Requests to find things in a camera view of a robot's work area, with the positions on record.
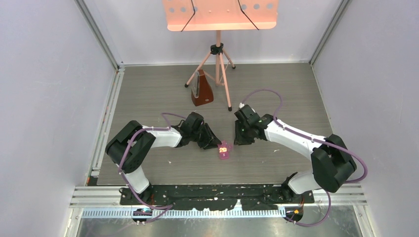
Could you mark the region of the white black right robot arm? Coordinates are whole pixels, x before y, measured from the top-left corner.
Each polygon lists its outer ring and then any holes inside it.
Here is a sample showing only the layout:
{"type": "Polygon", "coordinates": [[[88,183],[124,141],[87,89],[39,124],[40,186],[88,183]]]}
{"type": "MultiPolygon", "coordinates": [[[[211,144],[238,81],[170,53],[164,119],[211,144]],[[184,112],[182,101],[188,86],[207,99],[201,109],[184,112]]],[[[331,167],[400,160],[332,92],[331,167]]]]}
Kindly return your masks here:
{"type": "Polygon", "coordinates": [[[249,105],[242,105],[234,115],[235,145],[264,140],[283,145],[311,162],[310,170],[293,173],[281,184],[287,202],[296,202],[311,190],[335,193],[357,169],[353,157],[345,152],[345,143],[335,134],[324,137],[304,132],[273,115],[260,116],[249,105]]]}

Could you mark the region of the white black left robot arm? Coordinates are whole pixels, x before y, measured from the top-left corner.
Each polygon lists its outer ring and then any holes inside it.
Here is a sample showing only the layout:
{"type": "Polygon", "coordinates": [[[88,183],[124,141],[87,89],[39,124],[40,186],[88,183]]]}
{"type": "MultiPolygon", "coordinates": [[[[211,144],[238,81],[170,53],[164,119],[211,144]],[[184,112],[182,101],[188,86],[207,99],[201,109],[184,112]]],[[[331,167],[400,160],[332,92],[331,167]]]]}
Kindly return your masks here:
{"type": "Polygon", "coordinates": [[[118,167],[133,199],[139,204],[150,205],[151,184],[142,169],[149,151],[160,147],[181,148],[190,142],[197,143],[203,150],[222,144],[204,117],[191,112],[187,117],[181,117],[179,124],[169,123],[166,127],[144,126],[131,120],[107,143],[105,153],[118,167]]]}

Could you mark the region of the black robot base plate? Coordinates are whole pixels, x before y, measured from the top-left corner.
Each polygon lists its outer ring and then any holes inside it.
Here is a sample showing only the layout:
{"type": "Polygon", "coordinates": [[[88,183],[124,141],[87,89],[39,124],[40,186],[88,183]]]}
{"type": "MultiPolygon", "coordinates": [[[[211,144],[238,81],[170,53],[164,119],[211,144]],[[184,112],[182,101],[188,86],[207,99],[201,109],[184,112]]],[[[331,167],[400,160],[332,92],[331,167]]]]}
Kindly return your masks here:
{"type": "Polygon", "coordinates": [[[223,184],[223,185],[150,185],[134,195],[129,188],[120,188],[121,205],[151,206],[172,210],[210,211],[231,210],[240,204],[243,210],[273,210],[278,204],[312,204],[313,193],[292,194],[280,185],[223,184]]]}

